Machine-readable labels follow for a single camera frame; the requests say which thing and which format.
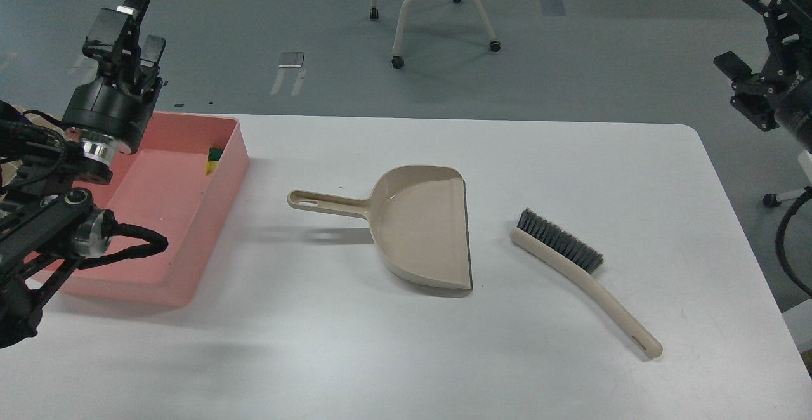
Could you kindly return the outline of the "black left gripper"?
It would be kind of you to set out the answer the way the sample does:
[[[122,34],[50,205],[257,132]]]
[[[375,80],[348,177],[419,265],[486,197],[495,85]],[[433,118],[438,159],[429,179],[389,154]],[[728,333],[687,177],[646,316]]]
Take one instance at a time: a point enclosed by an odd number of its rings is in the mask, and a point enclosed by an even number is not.
[[[139,70],[140,88],[131,95],[102,77],[79,85],[63,113],[64,131],[100,133],[117,140],[123,154],[139,151],[162,90],[159,64],[166,48],[166,39],[155,35],[140,47],[148,7],[150,0],[124,0],[122,6],[101,9],[83,44],[84,56],[98,64],[98,75],[134,81]]]

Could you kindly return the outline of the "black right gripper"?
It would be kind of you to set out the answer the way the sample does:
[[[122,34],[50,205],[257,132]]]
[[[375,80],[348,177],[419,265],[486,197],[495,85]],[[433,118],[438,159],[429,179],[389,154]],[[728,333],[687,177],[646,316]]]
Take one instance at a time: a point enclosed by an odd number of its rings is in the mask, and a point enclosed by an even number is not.
[[[733,88],[730,104],[759,130],[783,128],[811,151],[811,0],[741,0],[764,21],[769,61],[776,79],[753,70],[733,51],[713,64]]]

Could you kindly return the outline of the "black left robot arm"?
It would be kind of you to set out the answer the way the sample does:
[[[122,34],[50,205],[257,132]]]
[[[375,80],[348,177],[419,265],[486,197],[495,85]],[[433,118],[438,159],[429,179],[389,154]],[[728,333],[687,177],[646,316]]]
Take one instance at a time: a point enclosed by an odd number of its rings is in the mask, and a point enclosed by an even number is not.
[[[150,0],[104,8],[83,53],[98,68],[79,85],[61,119],[46,125],[2,102],[2,164],[17,163],[2,185],[1,345],[37,335],[43,308],[78,270],[165,251],[165,236],[119,223],[98,207],[87,184],[109,184],[117,154],[135,154],[162,90],[166,47],[140,27]]]

